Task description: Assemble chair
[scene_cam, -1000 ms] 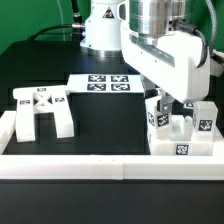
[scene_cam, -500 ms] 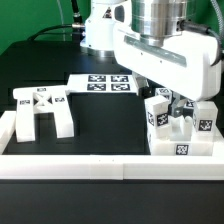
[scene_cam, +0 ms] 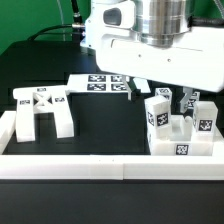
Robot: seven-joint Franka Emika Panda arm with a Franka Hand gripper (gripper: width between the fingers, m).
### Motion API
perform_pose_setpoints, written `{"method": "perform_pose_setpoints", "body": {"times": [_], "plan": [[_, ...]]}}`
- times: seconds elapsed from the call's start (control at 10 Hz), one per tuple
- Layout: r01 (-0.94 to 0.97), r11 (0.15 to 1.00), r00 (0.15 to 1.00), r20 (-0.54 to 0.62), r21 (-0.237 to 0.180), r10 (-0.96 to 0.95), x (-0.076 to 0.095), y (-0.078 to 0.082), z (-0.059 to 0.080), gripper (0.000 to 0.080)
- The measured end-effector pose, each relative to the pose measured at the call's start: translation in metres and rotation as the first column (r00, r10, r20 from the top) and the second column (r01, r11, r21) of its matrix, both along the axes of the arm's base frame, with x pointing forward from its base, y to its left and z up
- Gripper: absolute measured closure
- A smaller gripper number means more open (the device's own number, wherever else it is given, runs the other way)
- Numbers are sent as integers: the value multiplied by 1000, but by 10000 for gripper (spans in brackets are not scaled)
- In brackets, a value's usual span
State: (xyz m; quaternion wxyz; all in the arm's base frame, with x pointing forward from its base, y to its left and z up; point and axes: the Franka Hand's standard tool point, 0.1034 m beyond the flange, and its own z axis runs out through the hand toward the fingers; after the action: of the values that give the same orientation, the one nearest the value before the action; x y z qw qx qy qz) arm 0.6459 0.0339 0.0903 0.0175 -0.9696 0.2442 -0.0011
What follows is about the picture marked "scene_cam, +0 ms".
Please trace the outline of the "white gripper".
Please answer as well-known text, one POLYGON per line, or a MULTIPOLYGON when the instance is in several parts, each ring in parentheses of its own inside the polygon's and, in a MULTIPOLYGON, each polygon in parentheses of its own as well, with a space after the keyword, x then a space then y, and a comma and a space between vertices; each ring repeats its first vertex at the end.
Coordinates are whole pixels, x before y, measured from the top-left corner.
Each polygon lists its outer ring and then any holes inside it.
POLYGON ((193 89, 224 89, 224 18, 193 15, 193 0, 124 0, 97 7, 101 33, 96 61, 123 74, 128 100, 140 90, 133 77, 184 86, 184 114, 193 89))

